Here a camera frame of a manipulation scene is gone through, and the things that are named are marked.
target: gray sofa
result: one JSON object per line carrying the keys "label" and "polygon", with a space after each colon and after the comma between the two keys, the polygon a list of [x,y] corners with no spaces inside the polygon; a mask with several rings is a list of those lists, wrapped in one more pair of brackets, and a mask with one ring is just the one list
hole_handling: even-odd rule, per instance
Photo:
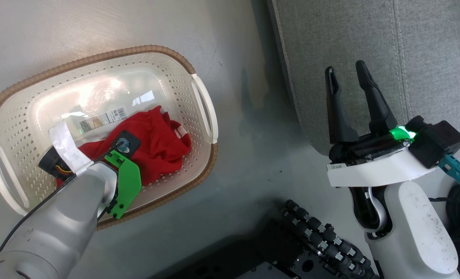
{"label": "gray sofa", "polygon": [[460,131],[460,0],[270,0],[286,79],[304,134],[331,145],[324,69],[333,66],[352,126],[369,112],[355,62],[364,60],[399,125],[421,115]]}

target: laundry basket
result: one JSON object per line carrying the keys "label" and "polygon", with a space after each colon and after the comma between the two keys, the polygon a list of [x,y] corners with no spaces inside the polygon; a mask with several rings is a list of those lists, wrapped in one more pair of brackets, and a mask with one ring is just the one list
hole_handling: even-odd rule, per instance
{"label": "laundry basket", "polygon": [[120,220],[144,214],[200,184],[217,157],[218,126],[210,96],[192,65],[163,46],[138,46],[93,55],[44,71],[0,94],[0,192],[25,215],[56,189],[38,167],[52,145],[48,131],[65,121],[77,146],[104,139],[120,122],[84,131],[80,122],[112,110],[128,115],[161,105],[190,134],[182,168],[145,185]]}

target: clothing tag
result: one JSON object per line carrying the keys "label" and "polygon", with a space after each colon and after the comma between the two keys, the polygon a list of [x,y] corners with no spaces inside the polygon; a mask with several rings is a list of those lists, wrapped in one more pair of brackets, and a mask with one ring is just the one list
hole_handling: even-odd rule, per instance
{"label": "clothing tag", "polygon": [[178,136],[178,138],[183,138],[183,136],[185,136],[187,133],[187,130],[185,130],[182,126],[178,127],[177,129],[174,130],[176,136]]}
{"label": "clothing tag", "polygon": [[126,118],[128,118],[127,109],[125,107],[121,107],[119,109],[82,120],[79,124],[83,134],[106,124],[125,120]]}
{"label": "clothing tag", "polygon": [[59,156],[76,175],[84,172],[93,162],[75,145],[70,130],[64,121],[49,129],[49,137]]}
{"label": "clothing tag", "polygon": [[326,169],[327,169],[327,170],[331,170],[331,169],[340,169],[340,168],[345,168],[345,167],[347,167],[347,165],[344,164],[344,163],[326,165]]}

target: green bracket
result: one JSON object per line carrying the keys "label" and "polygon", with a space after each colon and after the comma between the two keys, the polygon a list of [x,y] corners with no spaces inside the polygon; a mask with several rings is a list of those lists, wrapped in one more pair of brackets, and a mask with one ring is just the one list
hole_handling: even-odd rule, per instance
{"label": "green bracket", "polygon": [[411,143],[414,141],[414,137],[416,133],[409,132],[405,129],[405,126],[397,126],[395,129],[390,130],[390,133],[393,135],[393,138],[396,141],[407,141],[409,140]]}
{"label": "green bracket", "polygon": [[142,188],[140,169],[116,150],[112,150],[104,159],[118,168],[118,196],[111,215],[120,219]]}

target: red cloth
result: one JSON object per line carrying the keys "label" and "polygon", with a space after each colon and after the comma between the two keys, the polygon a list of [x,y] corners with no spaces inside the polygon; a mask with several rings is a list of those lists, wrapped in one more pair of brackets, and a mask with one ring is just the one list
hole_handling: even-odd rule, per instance
{"label": "red cloth", "polygon": [[121,122],[104,141],[85,143],[79,147],[91,160],[103,154],[113,140],[126,130],[141,140],[140,147],[130,160],[140,169],[142,185],[156,181],[161,175],[168,175],[182,168],[183,155],[191,148],[189,134],[181,125],[170,120],[167,112],[161,113],[161,106],[138,112]]}

